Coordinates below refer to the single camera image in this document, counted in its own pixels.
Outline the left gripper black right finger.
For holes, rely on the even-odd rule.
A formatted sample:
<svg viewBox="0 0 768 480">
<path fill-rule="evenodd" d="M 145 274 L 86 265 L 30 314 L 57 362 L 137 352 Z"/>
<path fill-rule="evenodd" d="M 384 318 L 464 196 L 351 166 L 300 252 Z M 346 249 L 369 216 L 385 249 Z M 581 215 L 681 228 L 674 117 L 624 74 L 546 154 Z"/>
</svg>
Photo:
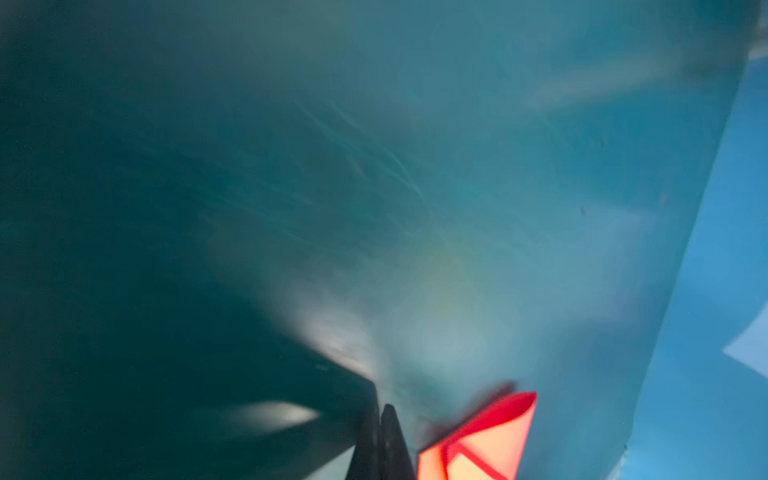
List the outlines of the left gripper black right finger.
<svg viewBox="0 0 768 480">
<path fill-rule="evenodd" d="M 380 471 L 383 480 L 416 479 L 397 412 L 391 404 L 386 404 L 381 414 Z"/>
</svg>

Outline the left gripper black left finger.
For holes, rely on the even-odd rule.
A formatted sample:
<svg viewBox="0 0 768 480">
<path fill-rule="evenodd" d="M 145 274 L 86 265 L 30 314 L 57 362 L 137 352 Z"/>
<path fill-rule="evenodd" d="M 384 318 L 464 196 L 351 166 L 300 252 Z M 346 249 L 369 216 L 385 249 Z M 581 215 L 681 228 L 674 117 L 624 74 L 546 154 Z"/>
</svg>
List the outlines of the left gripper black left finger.
<svg viewBox="0 0 768 480">
<path fill-rule="evenodd" d="M 346 480 L 381 479 L 380 439 L 380 411 L 375 404 L 361 420 L 353 456 L 345 476 Z"/>
</svg>

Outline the red square paper sheet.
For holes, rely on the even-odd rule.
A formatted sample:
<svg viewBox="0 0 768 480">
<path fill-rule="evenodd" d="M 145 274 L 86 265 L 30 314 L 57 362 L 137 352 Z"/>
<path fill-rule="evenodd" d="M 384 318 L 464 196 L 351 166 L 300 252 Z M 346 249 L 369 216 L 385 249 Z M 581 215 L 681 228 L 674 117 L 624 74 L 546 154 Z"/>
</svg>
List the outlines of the red square paper sheet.
<svg viewBox="0 0 768 480">
<path fill-rule="evenodd" d="M 535 392 L 505 393 L 419 453 L 419 480 L 513 480 L 536 410 Z"/>
</svg>

